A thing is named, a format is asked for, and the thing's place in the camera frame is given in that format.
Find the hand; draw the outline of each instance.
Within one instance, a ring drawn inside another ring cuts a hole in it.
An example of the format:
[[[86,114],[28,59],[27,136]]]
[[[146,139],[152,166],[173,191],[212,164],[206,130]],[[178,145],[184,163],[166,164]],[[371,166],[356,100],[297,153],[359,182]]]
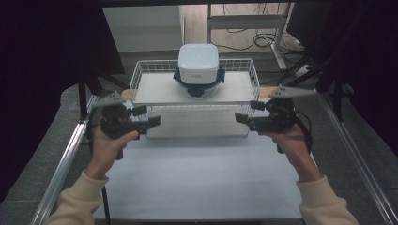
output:
[[[261,133],[269,136],[286,153],[290,164],[296,169],[300,182],[309,182],[322,178],[310,154],[305,137],[298,125],[283,133]]]
[[[93,179],[102,180],[105,174],[112,168],[117,152],[127,146],[127,142],[138,137],[138,132],[133,131],[118,139],[106,136],[100,126],[93,130],[93,155],[84,173]]]

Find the dark background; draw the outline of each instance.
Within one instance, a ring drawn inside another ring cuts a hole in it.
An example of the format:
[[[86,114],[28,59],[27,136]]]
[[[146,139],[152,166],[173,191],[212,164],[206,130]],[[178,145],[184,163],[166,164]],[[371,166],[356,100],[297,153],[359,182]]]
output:
[[[61,93],[82,73],[124,70],[99,4],[0,3],[0,29],[3,201],[54,120]]]

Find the wire basket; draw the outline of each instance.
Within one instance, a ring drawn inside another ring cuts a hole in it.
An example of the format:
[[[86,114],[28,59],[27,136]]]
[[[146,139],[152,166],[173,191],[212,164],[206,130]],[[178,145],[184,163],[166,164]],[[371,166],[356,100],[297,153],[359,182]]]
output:
[[[235,120],[235,113],[253,116],[251,100],[257,100],[259,82],[252,59],[221,59],[225,83],[206,97],[190,97],[173,79],[177,60],[139,61],[130,83],[133,107],[146,105],[150,116],[161,115],[162,124],[153,127],[147,138],[239,137],[247,136],[246,125]]]

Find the white wall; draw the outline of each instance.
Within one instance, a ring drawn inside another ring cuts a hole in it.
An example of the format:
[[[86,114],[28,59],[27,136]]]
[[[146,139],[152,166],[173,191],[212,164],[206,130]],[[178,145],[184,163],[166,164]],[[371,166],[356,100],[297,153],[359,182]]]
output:
[[[178,6],[103,11],[120,53],[178,50],[183,44]]]

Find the beige sleeve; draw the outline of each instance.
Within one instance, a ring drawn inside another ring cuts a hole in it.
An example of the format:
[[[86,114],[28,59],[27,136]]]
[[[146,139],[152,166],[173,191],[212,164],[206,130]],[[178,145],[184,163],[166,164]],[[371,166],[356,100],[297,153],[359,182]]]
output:
[[[313,182],[297,182],[297,186],[302,197],[299,210],[307,225],[359,224],[347,210],[345,199],[336,196],[326,176]]]
[[[82,172],[72,187],[60,193],[58,208],[45,224],[94,224],[93,213],[102,204],[100,192],[107,181],[91,179]]]

